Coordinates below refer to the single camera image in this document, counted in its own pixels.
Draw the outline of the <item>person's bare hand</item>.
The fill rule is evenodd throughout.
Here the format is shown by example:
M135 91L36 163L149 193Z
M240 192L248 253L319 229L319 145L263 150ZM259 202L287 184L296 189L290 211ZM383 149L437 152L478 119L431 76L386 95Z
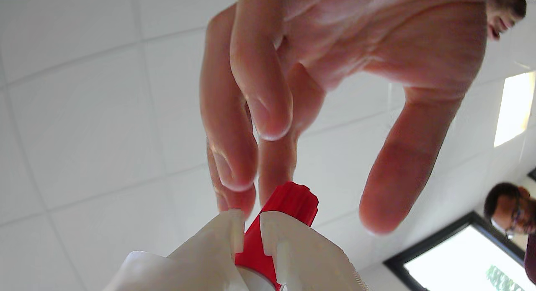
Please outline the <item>person's bare hand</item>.
M405 92L359 205L368 231L394 231L481 68L486 21L486 0L237 0L218 13L199 91L218 211L249 216L292 180L327 93L366 72Z

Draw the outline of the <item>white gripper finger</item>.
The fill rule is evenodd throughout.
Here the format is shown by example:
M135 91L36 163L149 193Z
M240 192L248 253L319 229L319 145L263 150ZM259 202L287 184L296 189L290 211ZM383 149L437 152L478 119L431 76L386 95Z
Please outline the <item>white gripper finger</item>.
M244 214L217 215L170 255L130 252L106 291L247 291L235 265L243 251Z
M296 218L280 211L260 215L265 255L276 281L288 291L367 291L344 251Z

